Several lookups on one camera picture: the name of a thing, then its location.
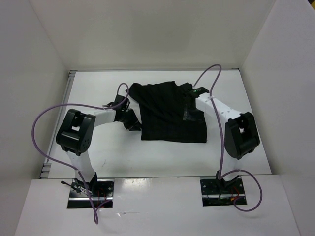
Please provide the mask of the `black skirt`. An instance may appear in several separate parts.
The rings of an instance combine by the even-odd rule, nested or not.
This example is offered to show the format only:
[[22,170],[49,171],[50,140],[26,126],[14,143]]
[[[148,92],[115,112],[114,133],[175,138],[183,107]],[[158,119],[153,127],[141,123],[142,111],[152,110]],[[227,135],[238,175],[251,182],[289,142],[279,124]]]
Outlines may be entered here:
[[141,85],[133,83],[129,96],[138,103],[141,116],[141,140],[178,143],[206,143],[204,122],[183,120],[185,98],[174,81]]

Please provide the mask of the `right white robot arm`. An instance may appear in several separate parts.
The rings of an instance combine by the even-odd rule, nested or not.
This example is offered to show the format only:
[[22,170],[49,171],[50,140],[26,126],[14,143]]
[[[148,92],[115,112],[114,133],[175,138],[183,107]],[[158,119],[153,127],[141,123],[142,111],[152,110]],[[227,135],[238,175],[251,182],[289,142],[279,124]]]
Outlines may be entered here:
[[189,118],[192,112],[203,112],[215,118],[219,125],[221,155],[219,170],[216,173],[216,188],[227,193],[239,176],[241,158],[252,153],[260,144],[257,126],[252,113],[241,113],[227,106],[204,87],[184,92]]

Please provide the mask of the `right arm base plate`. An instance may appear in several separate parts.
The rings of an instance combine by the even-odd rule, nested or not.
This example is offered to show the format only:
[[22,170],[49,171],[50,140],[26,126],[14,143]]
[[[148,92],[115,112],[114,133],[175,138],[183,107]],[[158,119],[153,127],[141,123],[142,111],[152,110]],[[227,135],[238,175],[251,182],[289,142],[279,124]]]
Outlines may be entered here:
[[237,177],[231,181],[218,180],[216,177],[200,179],[202,204],[204,207],[246,205],[243,181]]

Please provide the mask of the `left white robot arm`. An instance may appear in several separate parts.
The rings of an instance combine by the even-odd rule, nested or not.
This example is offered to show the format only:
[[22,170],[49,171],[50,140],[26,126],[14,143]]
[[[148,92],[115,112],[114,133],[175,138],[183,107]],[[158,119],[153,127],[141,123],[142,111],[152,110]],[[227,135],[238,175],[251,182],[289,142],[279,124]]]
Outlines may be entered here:
[[122,123],[128,131],[141,130],[141,124],[127,102],[119,108],[95,110],[89,114],[70,109],[57,132],[56,142],[69,157],[75,169],[75,181],[86,196],[93,196],[98,191],[97,174],[88,152],[94,128],[113,122]]

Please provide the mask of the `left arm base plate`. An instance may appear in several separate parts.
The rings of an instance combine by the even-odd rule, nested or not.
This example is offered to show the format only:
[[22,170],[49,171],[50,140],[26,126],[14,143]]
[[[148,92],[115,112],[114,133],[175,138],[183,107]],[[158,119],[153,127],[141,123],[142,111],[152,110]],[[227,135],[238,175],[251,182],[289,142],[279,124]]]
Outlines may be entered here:
[[[112,208],[114,197],[114,180],[99,179],[94,186],[94,191],[90,192],[92,203],[95,208]],[[82,184],[75,179],[70,185],[68,209],[85,209],[92,208],[87,192]]]

